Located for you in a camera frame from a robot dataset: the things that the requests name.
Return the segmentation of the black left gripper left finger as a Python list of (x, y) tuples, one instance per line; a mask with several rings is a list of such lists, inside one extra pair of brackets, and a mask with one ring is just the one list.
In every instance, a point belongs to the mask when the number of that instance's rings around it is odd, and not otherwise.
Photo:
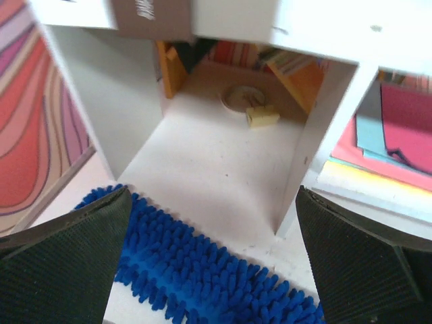
[(2, 323), (102, 323), (126, 236), (123, 187), (1, 239)]

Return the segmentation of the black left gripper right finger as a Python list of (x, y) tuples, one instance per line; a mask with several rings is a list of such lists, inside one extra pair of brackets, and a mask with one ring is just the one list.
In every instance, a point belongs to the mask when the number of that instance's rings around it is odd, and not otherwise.
[(431, 241), (300, 187), (296, 212), (328, 323), (430, 323)]

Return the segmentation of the blue microfiber duster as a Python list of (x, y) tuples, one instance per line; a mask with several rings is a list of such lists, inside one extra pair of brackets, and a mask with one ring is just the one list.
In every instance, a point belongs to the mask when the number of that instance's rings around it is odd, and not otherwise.
[(230, 254), (132, 195), (115, 280), (173, 323), (323, 323), (323, 308), (268, 268)]

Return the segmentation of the white wooden bookshelf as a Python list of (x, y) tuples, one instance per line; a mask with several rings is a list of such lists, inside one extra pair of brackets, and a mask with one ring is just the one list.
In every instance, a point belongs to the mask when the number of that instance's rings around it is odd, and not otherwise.
[[(303, 114), (271, 76), (202, 63), (180, 93), (162, 97), (153, 42), (123, 38), (108, 1), (31, 1), (77, 108), (116, 180), (159, 198), (193, 200), (212, 215), (265, 211), (287, 234), (305, 186), (405, 232), (431, 237), (431, 194), (329, 162), (379, 70), (431, 75), (416, 31), (430, 1), (195, 1), (193, 32), (327, 59), (315, 106)], [(272, 105), (272, 126), (250, 128), (246, 109)]]

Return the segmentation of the stack of coloured paper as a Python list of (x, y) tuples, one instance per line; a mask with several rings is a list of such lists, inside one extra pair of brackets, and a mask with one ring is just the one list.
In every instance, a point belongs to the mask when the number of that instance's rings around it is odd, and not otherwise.
[(431, 95), (375, 82), (331, 161), (431, 190)]

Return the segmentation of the yellow sticky note pad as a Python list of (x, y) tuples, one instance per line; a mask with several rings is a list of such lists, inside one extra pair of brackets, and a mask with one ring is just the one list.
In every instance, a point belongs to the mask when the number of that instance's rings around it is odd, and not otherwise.
[(247, 108), (246, 118), (250, 128), (259, 128), (276, 124), (280, 114), (272, 105), (266, 105)]

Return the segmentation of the brown book Fredonia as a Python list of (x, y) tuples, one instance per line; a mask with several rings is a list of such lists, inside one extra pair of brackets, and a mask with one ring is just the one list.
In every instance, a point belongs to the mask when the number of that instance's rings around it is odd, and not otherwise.
[(184, 0), (115, 0), (112, 10), (120, 36), (192, 42), (192, 4)]

